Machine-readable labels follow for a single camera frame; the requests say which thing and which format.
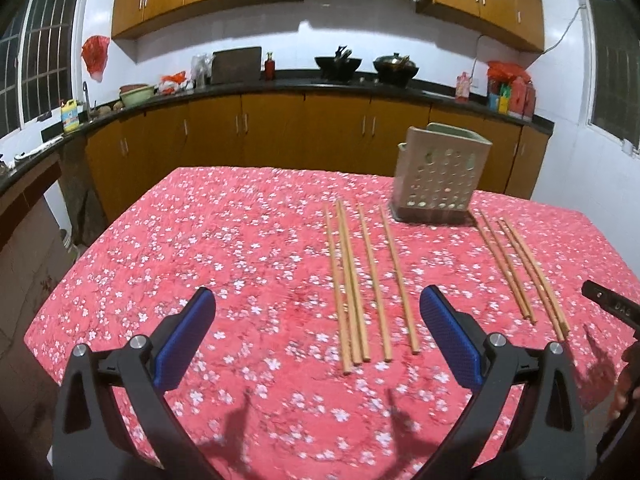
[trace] tablecloth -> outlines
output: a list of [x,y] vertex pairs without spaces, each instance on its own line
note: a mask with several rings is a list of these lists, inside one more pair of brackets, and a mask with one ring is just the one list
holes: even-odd
[[[76,343],[122,346],[207,286],[216,295],[216,319],[166,400],[225,478],[408,478],[470,397],[420,320],[424,286],[438,285],[456,309],[516,345],[543,348],[554,333],[523,267],[518,273],[539,323],[521,319],[475,228],[390,220],[420,339],[421,352],[412,355],[378,209],[391,187],[391,178],[322,171],[175,170],[78,260],[25,342],[60,382]],[[338,198],[348,211],[372,353],[350,376],[339,361],[323,211]],[[358,203],[378,261],[390,363],[382,359]],[[592,279],[638,301],[640,283],[581,213],[481,191],[471,204],[477,208],[510,218],[532,248],[571,325],[580,401],[592,408],[614,383],[632,331],[585,300],[580,286]],[[118,390],[116,397],[136,445],[149,454],[126,396]],[[517,399],[514,389],[481,461],[496,453]]]

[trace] hand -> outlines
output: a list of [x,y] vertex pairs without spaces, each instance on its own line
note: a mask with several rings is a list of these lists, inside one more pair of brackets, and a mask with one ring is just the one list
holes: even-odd
[[[638,378],[638,365],[640,363],[640,343],[636,342],[627,348],[622,354],[622,360],[628,363],[620,372],[616,393],[609,408],[609,420],[615,420],[620,416],[620,412],[626,407],[626,400],[629,395],[633,380]],[[640,387],[632,392],[632,399],[640,399]]]

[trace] window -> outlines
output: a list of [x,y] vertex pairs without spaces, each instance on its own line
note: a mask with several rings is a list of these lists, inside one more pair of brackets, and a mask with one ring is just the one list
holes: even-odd
[[0,138],[72,98],[78,0],[28,0],[0,40]]
[[640,41],[615,0],[586,0],[593,43],[589,122],[640,141]]

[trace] red plastic bag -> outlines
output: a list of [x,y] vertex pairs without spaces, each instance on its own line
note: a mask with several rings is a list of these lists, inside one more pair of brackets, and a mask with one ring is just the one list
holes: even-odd
[[82,59],[91,79],[102,82],[102,74],[107,66],[107,49],[110,38],[105,36],[92,36],[82,46]]
[[160,78],[160,85],[158,86],[158,93],[167,95],[177,92],[180,85],[187,81],[186,71],[183,70],[174,75],[163,75]]
[[504,63],[503,61],[490,61],[487,63],[487,79],[495,79],[503,83],[510,83],[517,77],[521,77],[525,84],[531,82],[531,76],[517,63]]

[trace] yellow detergent bottle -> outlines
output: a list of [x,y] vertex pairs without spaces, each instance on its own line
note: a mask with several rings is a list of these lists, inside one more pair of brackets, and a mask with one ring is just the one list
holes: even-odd
[[78,101],[71,99],[60,103],[60,116],[62,118],[62,129],[66,134],[77,130],[80,126],[78,119]]

